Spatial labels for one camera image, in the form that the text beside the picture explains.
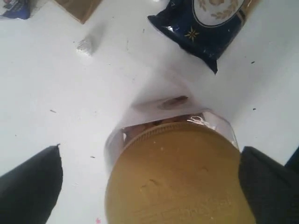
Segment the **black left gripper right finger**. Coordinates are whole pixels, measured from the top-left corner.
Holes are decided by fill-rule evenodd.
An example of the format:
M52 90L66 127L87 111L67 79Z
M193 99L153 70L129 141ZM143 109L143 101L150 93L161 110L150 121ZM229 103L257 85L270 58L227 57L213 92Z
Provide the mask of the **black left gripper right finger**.
M239 182L257 224L299 222L299 152L283 166L254 147L244 147Z

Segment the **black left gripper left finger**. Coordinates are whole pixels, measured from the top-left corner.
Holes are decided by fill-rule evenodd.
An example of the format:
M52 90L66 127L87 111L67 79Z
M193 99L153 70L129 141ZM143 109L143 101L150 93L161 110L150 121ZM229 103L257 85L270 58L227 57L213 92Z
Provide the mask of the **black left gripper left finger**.
M0 222L45 224L63 183L59 146L50 146L0 178Z

